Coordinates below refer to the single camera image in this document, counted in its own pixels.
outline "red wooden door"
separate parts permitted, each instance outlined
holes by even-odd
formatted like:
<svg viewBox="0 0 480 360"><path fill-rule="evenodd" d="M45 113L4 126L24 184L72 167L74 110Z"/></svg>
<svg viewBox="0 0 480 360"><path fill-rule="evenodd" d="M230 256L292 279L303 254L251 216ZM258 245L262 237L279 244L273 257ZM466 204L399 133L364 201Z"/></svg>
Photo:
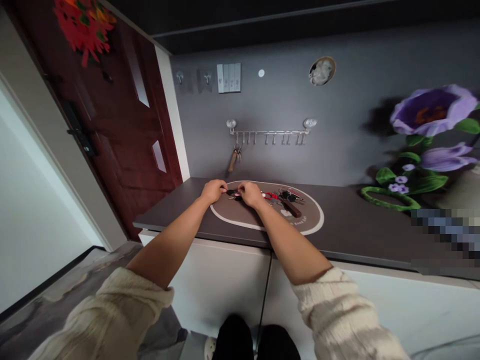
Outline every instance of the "red wooden door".
<svg viewBox="0 0 480 360"><path fill-rule="evenodd" d="M134 218L182 183L155 46L117 19L107 34L110 53L85 68L53 0L9 5L54 97L76 108L97 153L87 160L128 237L137 239Z"/></svg>

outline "cream knit sweater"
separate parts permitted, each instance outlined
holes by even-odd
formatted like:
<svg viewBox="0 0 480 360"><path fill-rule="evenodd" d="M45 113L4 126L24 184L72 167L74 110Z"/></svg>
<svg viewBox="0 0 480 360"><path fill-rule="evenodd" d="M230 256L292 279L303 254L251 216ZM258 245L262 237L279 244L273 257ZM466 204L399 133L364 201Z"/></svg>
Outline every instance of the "cream knit sweater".
<svg viewBox="0 0 480 360"><path fill-rule="evenodd" d="M313 330L318 359L408 359L398 339L380 326L374 305L340 269L293 286L293 291L305 324ZM165 291L118 268L30 359L136 359L147 329L173 297L172 288Z"/></svg>

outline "pixelated area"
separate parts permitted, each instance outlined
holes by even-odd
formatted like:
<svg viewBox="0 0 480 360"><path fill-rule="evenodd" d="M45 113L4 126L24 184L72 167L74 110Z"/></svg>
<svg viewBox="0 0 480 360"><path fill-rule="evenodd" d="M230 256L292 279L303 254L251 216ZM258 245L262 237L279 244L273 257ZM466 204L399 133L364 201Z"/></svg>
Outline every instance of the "pixelated area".
<svg viewBox="0 0 480 360"><path fill-rule="evenodd" d="M425 275L442 275L441 267L480 268L480 209L418 209L411 211L412 226L422 227L424 234L434 235L435 242L446 244L465 261L453 263L446 259L412 260Z"/></svg>

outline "dark gray countertop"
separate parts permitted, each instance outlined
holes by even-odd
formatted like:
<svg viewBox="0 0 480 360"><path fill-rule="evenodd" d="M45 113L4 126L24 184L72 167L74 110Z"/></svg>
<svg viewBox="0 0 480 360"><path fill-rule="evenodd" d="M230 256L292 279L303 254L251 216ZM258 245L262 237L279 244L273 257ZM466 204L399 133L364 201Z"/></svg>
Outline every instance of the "dark gray countertop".
<svg viewBox="0 0 480 360"><path fill-rule="evenodd" d="M162 231L200 195L209 180L188 179L138 216L133 225ZM404 213L363 200L352 188L275 182L300 189L318 202L325 216L323 227L306 237L331 260L480 280L480 269L463 259L461 252L452 251L451 243L441 243L425 228L412 226ZM222 221L210 209L197 237L271 249L266 232Z"/></svg>

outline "light switch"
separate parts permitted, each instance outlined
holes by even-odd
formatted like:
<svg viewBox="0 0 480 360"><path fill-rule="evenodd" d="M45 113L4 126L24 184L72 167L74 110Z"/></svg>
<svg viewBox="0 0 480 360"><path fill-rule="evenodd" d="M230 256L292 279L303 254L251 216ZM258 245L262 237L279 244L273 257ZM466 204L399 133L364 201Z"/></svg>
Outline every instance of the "light switch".
<svg viewBox="0 0 480 360"><path fill-rule="evenodd" d="M228 74L229 74L229 91L233 93L235 91L235 64L228 65Z"/></svg>
<svg viewBox="0 0 480 360"><path fill-rule="evenodd" d="M240 92L240 79L241 79L241 65L239 63L235 64L235 92Z"/></svg>
<svg viewBox="0 0 480 360"><path fill-rule="evenodd" d="M218 79L218 93L224 92L224 66L222 64L216 65L216 78Z"/></svg>
<svg viewBox="0 0 480 360"><path fill-rule="evenodd" d="M223 64L223 92L230 92L230 77L229 77L229 65Z"/></svg>

